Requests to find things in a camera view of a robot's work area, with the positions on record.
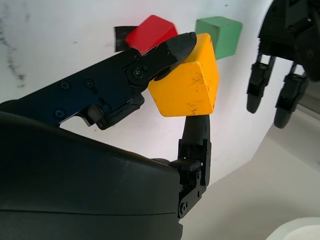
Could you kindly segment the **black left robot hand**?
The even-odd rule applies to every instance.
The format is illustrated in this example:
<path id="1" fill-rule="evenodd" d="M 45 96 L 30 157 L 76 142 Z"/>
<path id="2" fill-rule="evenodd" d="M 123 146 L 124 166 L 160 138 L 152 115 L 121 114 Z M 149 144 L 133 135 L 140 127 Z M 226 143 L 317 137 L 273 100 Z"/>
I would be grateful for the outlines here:
<path id="1" fill-rule="evenodd" d="M 274 0 L 258 35 L 259 46 L 247 87 L 248 112 L 254 114 L 269 84 L 276 58 L 292 61 L 276 102 L 273 124 L 283 129 L 309 82 L 320 80 L 320 2 Z"/>

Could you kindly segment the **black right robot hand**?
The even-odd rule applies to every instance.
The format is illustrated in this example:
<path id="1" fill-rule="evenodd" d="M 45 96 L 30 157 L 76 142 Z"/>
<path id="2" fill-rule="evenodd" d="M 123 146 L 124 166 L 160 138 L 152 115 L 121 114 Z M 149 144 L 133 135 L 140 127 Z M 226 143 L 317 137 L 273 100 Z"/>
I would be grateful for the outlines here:
<path id="1" fill-rule="evenodd" d="M 3 240 L 179 240 L 210 181 L 210 117 L 186 114 L 175 161 L 146 158 L 60 127 L 77 116 L 106 130 L 138 110 L 204 35 L 129 48 L 0 105 Z"/>

